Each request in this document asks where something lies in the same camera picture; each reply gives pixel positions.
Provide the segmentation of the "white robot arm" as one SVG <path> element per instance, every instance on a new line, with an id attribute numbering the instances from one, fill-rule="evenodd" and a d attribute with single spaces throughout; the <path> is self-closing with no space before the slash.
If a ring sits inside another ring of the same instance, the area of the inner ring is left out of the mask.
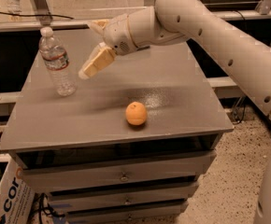
<path id="1" fill-rule="evenodd" d="M 87 79 L 147 45 L 192 39 L 271 121 L 271 48 L 210 12 L 200 0 L 155 0 L 130 14 L 91 21 L 103 38 L 78 75 Z"/>

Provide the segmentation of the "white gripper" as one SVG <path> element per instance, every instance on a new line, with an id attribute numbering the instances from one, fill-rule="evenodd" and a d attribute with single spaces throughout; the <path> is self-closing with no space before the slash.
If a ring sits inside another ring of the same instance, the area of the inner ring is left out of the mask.
<path id="1" fill-rule="evenodd" d="M 105 42 L 99 43 L 92 51 L 89 59 L 78 71 L 81 79 L 88 79 L 108 67 L 117 55 L 127 55 L 137 51 L 129 28 L 129 17 L 122 14 L 111 20 L 90 21 L 91 30 L 103 36 Z"/>

